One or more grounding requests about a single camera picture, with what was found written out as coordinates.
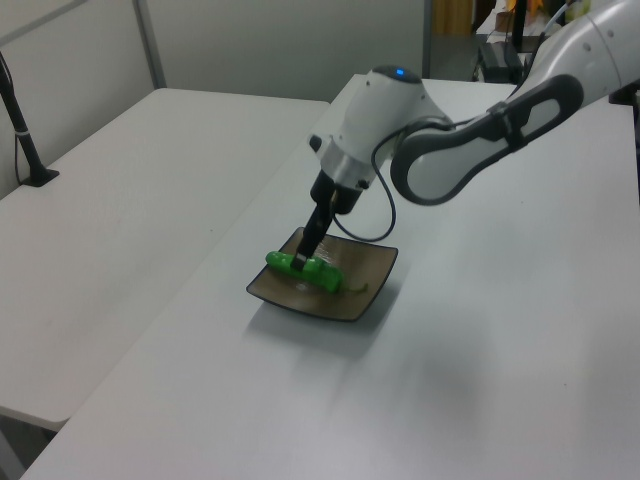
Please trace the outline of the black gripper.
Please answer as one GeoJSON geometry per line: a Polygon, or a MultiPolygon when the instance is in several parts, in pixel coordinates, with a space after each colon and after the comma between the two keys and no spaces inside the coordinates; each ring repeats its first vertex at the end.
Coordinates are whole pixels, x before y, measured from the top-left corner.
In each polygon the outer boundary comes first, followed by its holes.
{"type": "Polygon", "coordinates": [[[333,213],[349,214],[359,199],[361,191],[341,186],[325,172],[320,171],[310,195],[316,207],[304,227],[302,239],[291,262],[291,267],[295,271],[302,271],[315,253],[331,225],[333,213]]]}

